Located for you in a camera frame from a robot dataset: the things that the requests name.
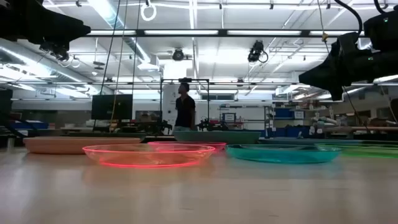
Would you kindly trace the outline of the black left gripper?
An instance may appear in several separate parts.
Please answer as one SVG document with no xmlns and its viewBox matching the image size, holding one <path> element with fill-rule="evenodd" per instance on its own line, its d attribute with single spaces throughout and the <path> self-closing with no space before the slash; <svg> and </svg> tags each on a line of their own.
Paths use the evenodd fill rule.
<svg viewBox="0 0 398 224">
<path fill-rule="evenodd" d="M 43 7 L 43 0 L 27 0 L 27 38 L 34 44 L 66 44 L 91 32 L 91 27 Z"/>
</svg>

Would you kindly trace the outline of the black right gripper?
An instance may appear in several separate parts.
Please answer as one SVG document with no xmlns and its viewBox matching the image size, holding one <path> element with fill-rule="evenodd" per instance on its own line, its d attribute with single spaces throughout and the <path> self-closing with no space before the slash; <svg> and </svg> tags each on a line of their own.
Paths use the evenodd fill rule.
<svg viewBox="0 0 398 224">
<path fill-rule="evenodd" d="M 376 79 L 373 53 L 369 49 L 358 49 L 357 41 L 357 32 L 338 36 L 331 45 L 328 58 L 300 74 L 299 82 L 328 90 L 333 101 L 341 100 L 344 86 L 359 81 L 373 82 Z"/>
</svg>

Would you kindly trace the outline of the opaque dark blue plate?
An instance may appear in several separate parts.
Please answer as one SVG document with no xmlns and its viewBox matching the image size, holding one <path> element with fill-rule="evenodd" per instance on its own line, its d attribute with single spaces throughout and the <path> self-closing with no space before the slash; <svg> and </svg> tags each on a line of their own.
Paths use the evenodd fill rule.
<svg viewBox="0 0 398 224">
<path fill-rule="evenodd" d="M 295 138 L 275 138 L 260 139 L 259 144 L 291 144 L 291 145 L 312 145 L 312 144 L 361 144 L 361 140 L 352 139 L 295 139 Z"/>
</svg>

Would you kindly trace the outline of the transparent teal plastic plate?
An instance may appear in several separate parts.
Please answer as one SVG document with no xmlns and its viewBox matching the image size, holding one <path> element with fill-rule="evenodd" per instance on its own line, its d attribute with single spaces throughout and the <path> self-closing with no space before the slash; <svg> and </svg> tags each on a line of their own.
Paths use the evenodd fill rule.
<svg viewBox="0 0 398 224">
<path fill-rule="evenodd" d="M 279 164 L 318 164 L 336 159 L 340 147 L 326 145 L 293 144 L 235 144 L 227 145 L 230 157 L 255 162 Z"/>
</svg>

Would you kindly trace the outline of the opaque orange plastic plate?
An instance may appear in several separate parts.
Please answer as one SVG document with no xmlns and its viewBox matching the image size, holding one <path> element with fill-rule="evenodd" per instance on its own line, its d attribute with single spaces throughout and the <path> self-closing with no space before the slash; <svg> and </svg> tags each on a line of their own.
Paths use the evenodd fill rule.
<svg viewBox="0 0 398 224">
<path fill-rule="evenodd" d="M 30 153 L 59 155 L 84 154 L 85 152 L 83 148 L 86 146 L 108 144 L 137 144 L 140 142 L 140 138 L 94 138 L 66 136 L 44 136 L 23 139 L 23 143 Z"/>
</svg>

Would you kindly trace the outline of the transparent pink plastic plate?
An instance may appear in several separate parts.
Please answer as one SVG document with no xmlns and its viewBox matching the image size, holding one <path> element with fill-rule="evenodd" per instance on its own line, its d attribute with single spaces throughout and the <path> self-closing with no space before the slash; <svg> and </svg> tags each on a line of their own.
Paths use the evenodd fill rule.
<svg viewBox="0 0 398 224">
<path fill-rule="evenodd" d="M 215 151 L 222 151 L 225 142 L 195 142 L 195 141 L 155 141 L 148 142 L 155 151 L 203 151 L 213 147 Z"/>
</svg>

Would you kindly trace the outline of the transparent orange plastic plate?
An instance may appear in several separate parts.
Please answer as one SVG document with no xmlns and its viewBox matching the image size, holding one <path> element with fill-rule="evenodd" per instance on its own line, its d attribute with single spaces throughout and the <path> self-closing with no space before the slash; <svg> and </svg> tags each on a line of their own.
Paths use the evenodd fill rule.
<svg viewBox="0 0 398 224">
<path fill-rule="evenodd" d="M 216 149 L 200 144 L 110 144 L 85 146 L 91 160 L 105 166 L 164 168 L 192 166 L 207 160 Z"/>
</svg>

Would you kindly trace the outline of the white pipes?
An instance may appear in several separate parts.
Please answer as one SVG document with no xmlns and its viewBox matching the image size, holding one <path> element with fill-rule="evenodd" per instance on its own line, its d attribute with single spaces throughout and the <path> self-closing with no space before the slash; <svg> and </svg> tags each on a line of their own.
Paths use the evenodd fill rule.
<svg viewBox="0 0 398 224">
<path fill-rule="evenodd" d="M 341 126 L 340 121 L 327 118 L 326 116 L 320 116 L 319 114 L 316 114 L 311 120 L 313 121 L 313 126 L 317 129 L 323 129 L 326 126 Z"/>
</svg>

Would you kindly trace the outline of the blue storage bin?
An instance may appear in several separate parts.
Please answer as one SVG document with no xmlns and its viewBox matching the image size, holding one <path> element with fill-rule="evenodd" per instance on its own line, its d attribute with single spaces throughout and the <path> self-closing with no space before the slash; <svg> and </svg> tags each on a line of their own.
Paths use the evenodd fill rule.
<svg viewBox="0 0 398 224">
<path fill-rule="evenodd" d="M 48 123 L 21 123 L 21 122 L 12 122 L 11 127 L 14 129 L 47 129 L 49 126 Z"/>
<path fill-rule="evenodd" d="M 275 110 L 275 118 L 277 119 L 294 119 L 294 111 L 291 111 L 290 108 L 276 108 Z"/>
<path fill-rule="evenodd" d="M 307 138 L 309 131 L 309 126 L 286 126 L 276 128 L 275 131 L 271 131 L 271 134 L 275 138 Z"/>
</svg>

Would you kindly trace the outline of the overhead beam with light strips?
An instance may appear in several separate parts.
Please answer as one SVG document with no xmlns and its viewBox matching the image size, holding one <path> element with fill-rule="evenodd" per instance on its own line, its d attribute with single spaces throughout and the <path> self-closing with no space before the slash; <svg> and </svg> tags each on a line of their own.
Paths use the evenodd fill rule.
<svg viewBox="0 0 398 224">
<path fill-rule="evenodd" d="M 126 29 L 92 30 L 85 37 L 338 37 L 353 30 L 292 30 L 292 29 Z"/>
</svg>

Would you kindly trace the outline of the black monitor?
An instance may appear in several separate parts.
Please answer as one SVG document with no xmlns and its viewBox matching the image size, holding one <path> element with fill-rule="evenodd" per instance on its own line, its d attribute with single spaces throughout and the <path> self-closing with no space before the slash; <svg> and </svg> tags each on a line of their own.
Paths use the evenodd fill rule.
<svg viewBox="0 0 398 224">
<path fill-rule="evenodd" d="M 131 119 L 132 101 L 132 95 L 95 95 L 91 102 L 91 119 Z"/>
</svg>

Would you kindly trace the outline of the white cabinet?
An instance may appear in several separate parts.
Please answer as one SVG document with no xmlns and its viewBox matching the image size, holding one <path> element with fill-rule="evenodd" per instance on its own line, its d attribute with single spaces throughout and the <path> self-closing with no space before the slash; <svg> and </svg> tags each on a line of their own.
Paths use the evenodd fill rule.
<svg viewBox="0 0 398 224">
<path fill-rule="evenodd" d="M 179 85 L 167 84 L 162 89 L 162 119 L 172 126 L 177 119 L 176 99 L 179 97 Z"/>
</svg>

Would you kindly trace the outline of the opaque teal plastic plate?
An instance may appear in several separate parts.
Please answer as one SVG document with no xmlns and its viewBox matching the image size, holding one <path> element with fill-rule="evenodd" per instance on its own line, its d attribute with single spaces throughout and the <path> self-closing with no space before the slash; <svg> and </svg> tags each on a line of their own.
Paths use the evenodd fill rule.
<svg viewBox="0 0 398 224">
<path fill-rule="evenodd" d="M 257 131 L 176 131 L 178 141 L 225 142 L 227 144 L 255 144 L 261 137 Z"/>
</svg>

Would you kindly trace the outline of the person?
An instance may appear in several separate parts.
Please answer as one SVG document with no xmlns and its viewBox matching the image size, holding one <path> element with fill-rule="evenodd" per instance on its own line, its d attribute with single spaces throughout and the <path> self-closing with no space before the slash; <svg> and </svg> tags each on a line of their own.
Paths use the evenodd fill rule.
<svg viewBox="0 0 398 224">
<path fill-rule="evenodd" d="M 188 83 L 181 83 L 178 88 L 179 97 L 175 101 L 177 119 L 174 131 L 191 131 L 195 129 L 195 100 L 188 94 Z"/>
</svg>

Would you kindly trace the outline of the large silver ceiling duct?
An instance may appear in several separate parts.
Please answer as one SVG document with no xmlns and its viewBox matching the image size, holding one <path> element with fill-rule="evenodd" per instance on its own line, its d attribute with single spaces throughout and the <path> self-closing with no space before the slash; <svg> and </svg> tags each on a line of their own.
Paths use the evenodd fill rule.
<svg viewBox="0 0 398 224">
<path fill-rule="evenodd" d="M 94 94 L 100 92 L 99 85 L 92 85 L 93 80 L 51 61 L 44 55 L 39 55 L 24 46 L 5 39 L 0 39 L 0 52 L 22 63 L 22 69 L 32 73 L 35 78 L 53 79 L 56 81 L 77 82 L 86 85 Z"/>
</svg>

